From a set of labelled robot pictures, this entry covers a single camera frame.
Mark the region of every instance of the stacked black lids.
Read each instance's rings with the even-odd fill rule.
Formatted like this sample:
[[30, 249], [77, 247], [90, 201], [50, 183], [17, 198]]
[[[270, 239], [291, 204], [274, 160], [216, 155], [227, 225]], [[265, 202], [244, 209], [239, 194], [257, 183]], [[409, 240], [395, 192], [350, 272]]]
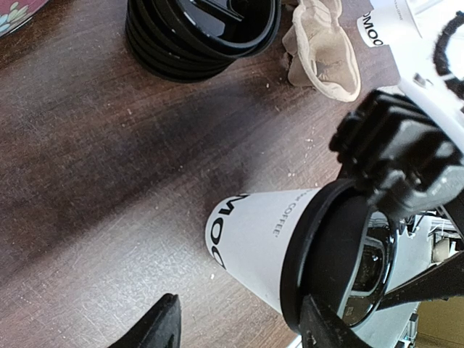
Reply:
[[197, 82], [266, 49], [281, 0], [128, 0], [130, 50], [151, 73]]

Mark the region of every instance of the wooden table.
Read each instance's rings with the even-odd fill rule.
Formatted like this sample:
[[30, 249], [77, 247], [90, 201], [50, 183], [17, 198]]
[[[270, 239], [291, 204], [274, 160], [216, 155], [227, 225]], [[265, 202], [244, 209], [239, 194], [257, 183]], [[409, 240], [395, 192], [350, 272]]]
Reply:
[[[358, 2], [342, 23], [364, 96], [397, 71], [362, 43]], [[107, 347], [166, 292], [183, 347], [285, 347], [294, 334], [215, 264], [204, 224], [229, 195], [334, 179], [328, 141], [357, 104], [287, 83], [288, 11], [265, 54], [194, 85], [141, 68], [124, 20], [124, 1], [51, 1], [0, 40], [0, 347]]]

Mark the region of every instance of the wood grain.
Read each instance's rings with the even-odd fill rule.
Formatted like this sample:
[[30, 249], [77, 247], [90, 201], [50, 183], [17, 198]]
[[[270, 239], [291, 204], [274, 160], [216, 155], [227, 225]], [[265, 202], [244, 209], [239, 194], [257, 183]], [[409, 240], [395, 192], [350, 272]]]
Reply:
[[[368, 10], [342, 17], [363, 96], [397, 82], [356, 32]], [[51, 1], [0, 40], [0, 347], [106, 347], [165, 292], [183, 347], [285, 347], [294, 334], [213, 262], [203, 227], [226, 196], [335, 178], [328, 140], [356, 103], [286, 82], [289, 12], [264, 54], [194, 85], [138, 66], [124, 20], [123, 1]]]

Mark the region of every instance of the black plastic lid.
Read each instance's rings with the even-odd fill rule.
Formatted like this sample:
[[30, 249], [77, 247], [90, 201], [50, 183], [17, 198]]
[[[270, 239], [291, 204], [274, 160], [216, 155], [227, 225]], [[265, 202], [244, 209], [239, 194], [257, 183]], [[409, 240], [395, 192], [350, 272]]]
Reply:
[[270, 32], [276, 0], [172, 0], [192, 33], [219, 51], [252, 49]]
[[128, 37], [130, 40], [133, 40], [138, 44], [144, 51], [152, 56], [154, 59], [161, 62], [161, 64], [173, 67], [175, 69], [187, 70], [187, 71], [205, 71], [209, 72], [215, 68], [226, 67], [229, 64], [215, 65], [192, 62], [191, 60], [185, 59], [183, 57], [176, 56], [170, 53], [167, 49], [162, 46], [162, 43], [156, 42], [153, 38], [149, 37], [142, 26], [135, 21], [129, 20], [126, 23], [126, 30], [128, 32]]
[[251, 50], [253, 50], [253, 47], [250, 47], [247, 50], [222, 52], [221, 50], [218, 50], [217, 47], [205, 42], [204, 37], [198, 36], [198, 33], [194, 32], [194, 25], [186, 20], [181, 9], [173, 3], [173, 0], [146, 1], [152, 1], [153, 7], [157, 11], [158, 16], [165, 21], [166, 25], [172, 29], [173, 33], [177, 35], [177, 37], [207, 57], [214, 59], [238, 59], [246, 56]]
[[139, 42], [134, 38], [130, 28], [126, 28], [126, 35], [128, 37], [129, 49], [131, 50], [138, 63], [153, 75], [159, 76], [166, 80], [179, 83], [193, 83], [211, 78], [218, 73], [224, 71], [227, 66], [219, 67], [210, 72], [197, 71], [197, 70], [182, 70], [175, 68], [171, 65], [166, 65], [153, 56], [150, 56], [145, 49], [140, 46]]
[[198, 62], [217, 62], [216, 59], [197, 51], [189, 42], [185, 42], [176, 35], [165, 20], [158, 15], [157, 8], [154, 7], [152, 1], [129, 0], [129, 8], [139, 13], [139, 16], [135, 19], [128, 18], [128, 20], [136, 20], [141, 25], [145, 25], [147, 35], [161, 41], [172, 53]]
[[311, 294], [348, 326], [376, 310], [392, 272], [396, 225], [372, 212], [353, 181], [323, 188], [304, 211], [291, 237], [281, 275], [281, 308], [299, 333], [302, 301]]

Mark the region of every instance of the white paper cup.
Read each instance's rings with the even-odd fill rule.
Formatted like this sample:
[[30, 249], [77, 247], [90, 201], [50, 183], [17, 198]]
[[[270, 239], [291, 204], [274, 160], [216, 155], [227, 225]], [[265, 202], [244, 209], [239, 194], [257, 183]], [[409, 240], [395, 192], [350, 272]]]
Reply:
[[[377, 220], [354, 182], [339, 179], [322, 189], [226, 199], [208, 219], [205, 238], [216, 261], [299, 333], [302, 301], [308, 293], [320, 296], [352, 326], [373, 314], [388, 284], [396, 231], [384, 229], [383, 220], [377, 231], [371, 226]], [[365, 268], [356, 283], [363, 248], [368, 246], [376, 246], [383, 255], [382, 273], [376, 274], [378, 281], [371, 288], [366, 284], [375, 279], [363, 277], [375, 275]], [[362, 303], [356, 300], [360, 294]], [[367, 312], [366, 301], [371, 303]]]
[[281, 273], [290, 238], [319, 189], [231, 197], [206, 225], [210, 254], [234, 278], [282, 313]]
[[421, 38], [407, 0], [385, 0], [357, 20], [357, 28], [369, 47]]

